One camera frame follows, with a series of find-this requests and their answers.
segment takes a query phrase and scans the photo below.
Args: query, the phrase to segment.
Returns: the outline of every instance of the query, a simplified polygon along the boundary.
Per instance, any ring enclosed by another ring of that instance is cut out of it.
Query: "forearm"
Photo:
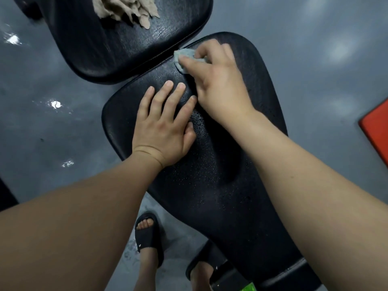
[[[44,282],[47,290],[104,290],[159,170],[156,160],[133,154],[109,171],[1,212],[1,288],[39,289]]]
[[[387,206],[291,141],[261,113],[226,127],[254,161],[284,226],[328,287],[387,289]]]

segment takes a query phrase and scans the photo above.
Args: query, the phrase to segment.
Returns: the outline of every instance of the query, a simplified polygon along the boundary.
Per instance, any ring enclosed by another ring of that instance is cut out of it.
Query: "person's right hand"
[[[191,74],[197,85],[198,102],[222,126],[254,111],[243,77],[229,44],[216,39],[202,43],[195,58],[207,57],[211,64],[185,56],[179,63]]]

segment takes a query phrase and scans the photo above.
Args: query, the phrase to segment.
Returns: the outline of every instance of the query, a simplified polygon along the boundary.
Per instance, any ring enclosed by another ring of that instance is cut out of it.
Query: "red object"
[[[388,99],[369,112],[359,124],[388,166]]]

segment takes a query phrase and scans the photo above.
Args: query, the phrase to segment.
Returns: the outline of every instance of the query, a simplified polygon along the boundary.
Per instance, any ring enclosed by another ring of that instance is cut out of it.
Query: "glossy epoxy floor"
[[[258,48],[289,136],[388,202],[388,169],[357,125],[388,97],[388,0],[214,0],[194,39],[219,31]],[[100,121],[119,87],[77,77],[46,24],[0,0],[0,175],[20,202],[119,162]],[[158,212],[169,240],[158,290],[189,290],[184,271],[205,238],[149,196],[145,208]],[[131,290],[137,271],[131,237],[107,290]]]

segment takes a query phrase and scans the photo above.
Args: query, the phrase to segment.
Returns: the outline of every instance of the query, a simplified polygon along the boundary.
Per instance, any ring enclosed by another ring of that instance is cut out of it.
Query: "sandal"
[[[137,230],[137,225],[142,220],[151,219],[154,221],[154,224],[148,228]],[[162,265],[164,260],[164,253],[160,238],[160,229],[159,229],[159,223],[158,219],[152,212],[145,212],[142,215],[138,217],[135,223],[135,240],[137,245],[137,250],[140,252],[141,249],[152,247],[156,248],[158,250],[158,268]]]
[[[201,251],[197,254],[197,256],[191,261],[189,266],[186,269],[186,277],[190,281],[191,271],[195,268],[198,262],[204,261],[210,264],[213,267],[213,274],[227,262],[227,259],[222,254],[220,249],[217,246],[208,240],[205,246],[202,247]]]

